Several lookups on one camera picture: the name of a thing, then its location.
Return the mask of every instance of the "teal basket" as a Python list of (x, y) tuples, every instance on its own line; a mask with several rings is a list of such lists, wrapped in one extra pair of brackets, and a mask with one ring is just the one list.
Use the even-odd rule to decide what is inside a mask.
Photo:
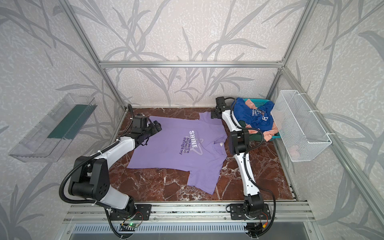
[[(266, 102), (269, 102), (269, 100), (268, 99), (261, 99), (261, 98), (243, 98), (244, 99), (244, 101), (246, 101), (246, 100), (251, 100), (254, 104), (255, 104), (255, 106), (258, 108), (258, 107), (261, 107), (261, 106), (263, 106)], [(245, 127), (245, 122), (244, 121), (239, 121), (239, 124), (242, 126), (242, 127)], [(261, 135), (259, 135), (259, 134), (251, 134), (250, 135), (250, 139), (251, 140), (254, 140), (254, 141), (260, 141), (261, 139), (258, 139), (258, 138), (260, 138), (259, 136), (261, 136)], [(275, 139), (275, 138), (280, 138), (280, 133), (276, 133), (273, 137), (272, 137), (272, 139)]]

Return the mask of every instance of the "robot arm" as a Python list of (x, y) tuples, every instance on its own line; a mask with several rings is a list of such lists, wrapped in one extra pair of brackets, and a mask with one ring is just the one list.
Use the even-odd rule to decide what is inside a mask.
[[(111, 208), (121, 210), (123, 215), (134, 214), (136, 207), (133, 198), (110, 186), (108, 169), (126, 153), (161, 131), (161, 125), (157, 121), (147, 125), (147, 120), (149, 118), (145, 116), (134, 116), (131, 132), (121, 136), (113, 148), (74, 172), (68, 188), (69, 194), (99, 201)], [(86, 159), (84, 156), (77, 158), (74, 166), (80, 164), (84, 159)]]
[(226, 105), (224, 97), (216, 98), (216, 108), (211, 112), (211, 118), (223, 119), (229, 128), (229, 151), (236, 159), (243, 180), (245, 214), (248, 218), (253, 218), (263, 211), (265, 206), (259, 188), (252, 183), (252, 181), (255, 182), (255, 179), (249, 162), (249, 154), (244, 158), (245, 152), (250, 149), (249, 132), (237, 127), (239, 123), (233, 114), (231, 117), (230, 107)]

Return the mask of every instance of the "peach cloth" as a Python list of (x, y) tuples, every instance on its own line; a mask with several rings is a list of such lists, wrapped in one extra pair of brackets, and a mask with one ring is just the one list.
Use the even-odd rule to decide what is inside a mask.
[[(254, 104), (250, 99), (248, 99), (248, 100), (245, 101), (245, 105), (247, 105), (250, 109), (257, 109), (257, 107), (255, 106), (255, 104)], [(248, 131), (249, 131), (250, 134), (257, 133), (256, 130), (248, 130)], [(273, 121), (272, 129), (269, 130), (269, 131), (265, 131), (265, 132), (263, 132), (263, 134), (264, 134), (264, 139), (265, 139), (266, 141), (269, 141), (269, 140), (271, 140), (272, 137), (273, 137), (276, 133), (278, 133), (278, 132), (279, 132), (279, 130), (277, 129), (276, 123), (275, 123), (275, 121)]]

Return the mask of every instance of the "t-shirt sleeve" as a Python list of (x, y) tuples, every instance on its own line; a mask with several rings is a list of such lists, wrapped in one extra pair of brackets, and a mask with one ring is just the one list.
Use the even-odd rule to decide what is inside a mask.
[(200, 121), (206, 122), (208, 124), (213, 124), (213, 125), (222, 125), (223, 122), (219, 118), (211, 118), (211, 112), (203, 112), (199, 113), (200, 115)]
[(187, 185), (195, 186), (204, 192), (213, 194), (219, 176), (220, 170), (218, 172), (211, 170), (190, 171)]

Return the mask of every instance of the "blue shirt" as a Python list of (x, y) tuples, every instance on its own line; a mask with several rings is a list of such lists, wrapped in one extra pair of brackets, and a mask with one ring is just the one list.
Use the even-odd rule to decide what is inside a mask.
[(253, 128), (269, 131), (273, 126), (271, 110), (274, 105), (272, 101), (268, 101), (257, 109), (250, 109), (242, 98), (237, 98), (233, 113), (237, 121), (243, 120)]

